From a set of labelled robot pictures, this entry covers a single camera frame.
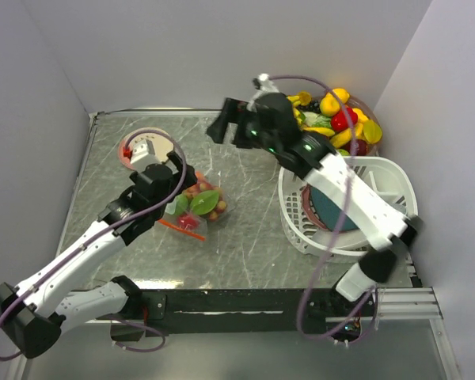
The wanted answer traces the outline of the lychee cluster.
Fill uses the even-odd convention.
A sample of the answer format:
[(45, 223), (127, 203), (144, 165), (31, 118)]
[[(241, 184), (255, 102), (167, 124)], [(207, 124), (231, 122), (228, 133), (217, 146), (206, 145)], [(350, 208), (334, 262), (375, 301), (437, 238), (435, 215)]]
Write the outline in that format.
[(229, 208), (222, 189), (206, 180), (184, 190), (183, 195), (188, 201), (187, 212), (210, 222), (220, 219)]

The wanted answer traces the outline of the clear orange zip top bag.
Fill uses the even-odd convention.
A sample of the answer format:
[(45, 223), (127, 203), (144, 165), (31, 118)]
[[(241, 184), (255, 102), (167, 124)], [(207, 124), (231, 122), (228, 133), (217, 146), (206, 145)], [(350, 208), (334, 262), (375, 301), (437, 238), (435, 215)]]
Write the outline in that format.
[(233, 210), (233, 203), (219, 184), (209, 181), (200, 171), (196, 171), (196, 178), (193, 186), (166, 206), (158, 222), (197, 241), (206, 241), (209, 229)]

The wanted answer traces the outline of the red apple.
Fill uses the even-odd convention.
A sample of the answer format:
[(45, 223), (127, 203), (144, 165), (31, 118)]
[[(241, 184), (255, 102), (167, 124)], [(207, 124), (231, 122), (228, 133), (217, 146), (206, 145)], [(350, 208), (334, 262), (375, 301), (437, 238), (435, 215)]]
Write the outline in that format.
[(200, 221), (195, 215), (185, 213), (177, 217), (177, 225), (182, 230), (196, 230)]

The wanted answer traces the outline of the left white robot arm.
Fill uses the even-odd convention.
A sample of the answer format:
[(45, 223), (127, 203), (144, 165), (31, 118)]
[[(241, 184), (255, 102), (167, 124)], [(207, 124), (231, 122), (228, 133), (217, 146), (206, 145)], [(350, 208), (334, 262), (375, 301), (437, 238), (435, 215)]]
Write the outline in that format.
[[(0, 285), (0, 332), (17, 353), (34, 359), (69, 330), (99, 317), (117, 316), (123, 323), (143, 311), (143, 293), (125, 275), (94, 291), (71, 291), (103, 261), (129, 246), (162, 219), (165, 207), (196, 183), (181, 150), (165, 162), (130, 175), (132, 186), (110, 202), (85, 233), (36, 274), (12, 286)], [(15, 359), (2, 356), (0, 362)]]

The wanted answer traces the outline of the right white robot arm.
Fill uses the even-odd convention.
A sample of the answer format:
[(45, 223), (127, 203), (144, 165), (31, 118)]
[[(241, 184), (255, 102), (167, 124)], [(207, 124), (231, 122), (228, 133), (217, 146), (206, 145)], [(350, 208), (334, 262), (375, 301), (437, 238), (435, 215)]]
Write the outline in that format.
[(416, 240), (421, 219), (395, 210), (356, 177), (326, 137), (301, 130), (291, 102), (282, 93), (263, 94), (250, 102), (225, 99), (207, 135), (221, 144), (230, 124), (237, 126), (232, 141), (236, 147), (271, 153), (283, 168), (339, 206), (364, 234), (370, 249), (341, 277), (330, 297), (334, 312), (349, 315), (358, 298), (389, 280)]

